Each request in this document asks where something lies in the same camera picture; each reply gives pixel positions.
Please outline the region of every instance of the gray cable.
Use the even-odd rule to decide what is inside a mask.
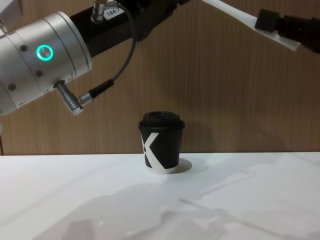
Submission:
[[[119,4],[118,7],[120,9],[122,9],[125,14],[127,15],[128,19],[129,19],[129,24],[130,24],[130,28],[131,28],[131,32],[132,32],[132,45],[131,45],[131,49],[129,52],[128,57],[126,58],[123,66],[120,68],[120,70],[113,76],[113,78],[111,78],[111,80],[114,82],[115,80],[117,80],[117,78],[124,72],[124,70],[126,69],[126,67],[128,66],[135,48],[136,48],[136,43],[137,43],[137,36],[136,36],[136,28],[135,28],[135,21],[134,21],[134,17],[132,16],[131,12],[123,5]]]

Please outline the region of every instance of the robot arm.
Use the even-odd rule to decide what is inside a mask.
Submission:
[[[302,43],[306,48],[320,54],[320,19],[296,16],[280,17],[278,12],[262,9],[255,28]]]
[[[5,18],[1,21],[3,32],[14,24],[8,13],[16,11],[21,14],[19,0],[5,2],[8,4],[0,15]],[[132,38],[133,34],[134,42],[143,40],[155,26],[173,14],[177,5],[189,0],[118,2],[120,5],[116,1],[96,0],[94,7],[71,17],[60,11],[14,32],[2,34],[0,116],[55,88],[72,113],[80,113],[83,105],[112,86],[114,80],[104,82],[80,98],[75,97],[66,84],[89,72],[94,56]]]

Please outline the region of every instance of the table surface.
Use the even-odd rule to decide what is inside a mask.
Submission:
[[[169,175],[142,154],[0,157],[0,239],[320,239],[320,153],[180,157]]]

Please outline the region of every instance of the black paper cup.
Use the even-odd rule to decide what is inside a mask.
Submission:
[[[146,113],[139,123],[145,165],[154,174],[177,170],[185,122],[169,111]]]

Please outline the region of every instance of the cable connector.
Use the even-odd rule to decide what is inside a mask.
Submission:
[[[105,8],[118,8],[119,7],[119,3],[118,1],[115,0],[109,0],[106,2]]]
[[[106,8],[106,0],[95,0],[91,14],[91,21],[94,24],[101,24],[104,21],[104,12]]]
[[[83,94],[81,97],[78,98],[78,101],[81,104],[81,106],[84,107],[85,105],[90,103],[92,101],[92,99],[93,98],[90,95],[90,93],[86,92],[85,94]]]
[[[84,110],[75,95],[65,85],[65,81],[58,81],[53,88],[60,93],[65,105],[73,115],[78,115]]]
[[[102,94],[104,91],[106,91],[108,88],[112,87],[114,85],[114,81],[109,79],[108,81],[103,82],[99,86],[96,86],[95,88],[88,91],[90,96],[95,99],[100,94]]]

